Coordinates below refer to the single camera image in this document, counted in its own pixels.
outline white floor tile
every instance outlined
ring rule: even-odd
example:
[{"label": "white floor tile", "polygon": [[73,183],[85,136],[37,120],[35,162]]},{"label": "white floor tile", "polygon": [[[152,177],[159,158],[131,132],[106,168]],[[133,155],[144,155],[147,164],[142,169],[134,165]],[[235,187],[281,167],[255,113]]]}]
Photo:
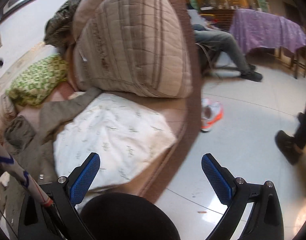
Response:
[{"label": "white floor tile", "polygon": [[306,220],[306,156],[295,166],[282,161],[277,192],[284,226],[300,229]]},{"label": "white floor tile", "polygon": [[280,128],[279,112],[238,100],[209,96],[224,106],[224,118],[209,133],[200,133],[188,157],[174,176],[168,189],[213,211],[224,213],[226,206],[216,197],[201,169],[201,158],[212,153],[234,177],[277,186],[282,155],[274,136]]},{"label": "white floor tile", "polygon": [[[270,75],[271,69],[258,67],[257,71],[264,76],[262,82],[253,82],[241,78],[223,78],[223,80],[220,80],[217,77],[207,77],[205,78],[202,93],[238,99],[272,109],[278,109],[270,79],[266,78]],[[230,71],[223,71],[223,73],[226,76],[230,75]]]},{"label": "white floor tile", "polygon": [[[206,239],[222,217],[221,214],[201,207],[167,189],[155,205],[173,221],[181,240]],[[240,221],[231,240],[238,239],[244,227],[245,222]]]},{"label": "white floor tile", "polygon": [[295,79],[282,70],[271,70],[268,76],[276,96],[278,110],[296,116],[306,107],[306,78]]},{"label": "white floor tile", "polygon": [[285,227],[284,228],[284,240],[292,240],[297,234],[298,229],[294,227]]}]

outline striped pillow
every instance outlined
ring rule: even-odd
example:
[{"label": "striped pillow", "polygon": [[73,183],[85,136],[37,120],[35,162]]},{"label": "striped pillow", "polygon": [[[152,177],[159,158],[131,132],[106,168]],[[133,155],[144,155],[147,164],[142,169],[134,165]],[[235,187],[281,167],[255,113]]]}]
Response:
[{"label": "striped pillow", "polygon": [[11,121],[16,117],[16,109],[10,98],[3,94],[0,97],[0,143],[4,142],[4,132],[10,125]]},{"label": "striped pillow", "polygon": [[104,0],[74,51],[80,89],[185,98],[191,68],[180,22],[168,0]]}]

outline person lying in bed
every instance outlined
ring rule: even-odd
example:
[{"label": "person lying in bed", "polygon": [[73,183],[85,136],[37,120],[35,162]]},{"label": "person lying in bed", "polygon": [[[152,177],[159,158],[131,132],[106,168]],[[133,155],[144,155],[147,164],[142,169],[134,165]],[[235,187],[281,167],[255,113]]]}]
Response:
[{"label": "person lying in bed", "polygon": [[246,62],[241,49],[234,37],[227,32],[213,29],[198,12],[188,5],[188,13],[191,18],[191,25],[194,29],[195,42],[204,44],[214,50],[221,50],[229,55],[237,70],[241,73],[241,78],[255,82],[261,82],[262,75],[255,72],[255,66]]}]

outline metal bolt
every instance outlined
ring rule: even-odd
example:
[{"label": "metal bolt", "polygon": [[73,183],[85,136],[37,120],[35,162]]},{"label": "metal bolt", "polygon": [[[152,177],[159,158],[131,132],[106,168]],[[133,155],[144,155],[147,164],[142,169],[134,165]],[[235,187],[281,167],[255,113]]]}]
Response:
[{"label": "metal bolt", "polygon": [[236,182],[239,183],[239,184],[243,184],[245,182],[245,180],[241,177],[237,177]]},{"label": "metal bolt", "polygon": [[66,179],[67,179],[67,178],[66,178],[65,176],[59,177],[59,178],[58,178],[58,182],[59,182],[59,183],[64,183],[64,182],[66,181]]},{"label": "metal bolt", "polygon": [[267,182],[266,182],[266,185],[267,185],[268,187],[273,187],[273,186],[274,186],[274,184],[273,184],[272,181],[267,181]]}]

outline gray pants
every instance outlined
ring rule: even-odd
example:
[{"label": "gray pants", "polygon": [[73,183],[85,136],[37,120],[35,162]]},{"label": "gray pants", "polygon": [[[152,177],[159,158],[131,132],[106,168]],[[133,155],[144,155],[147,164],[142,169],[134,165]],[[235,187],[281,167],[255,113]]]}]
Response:
[{"label": "gray pants", "polygon": [[194,34],[196,43],[227,53],[241,73],[245,74],[250,71],[242,51],[230,33],[210,29],[209,31],[194,30]]}]

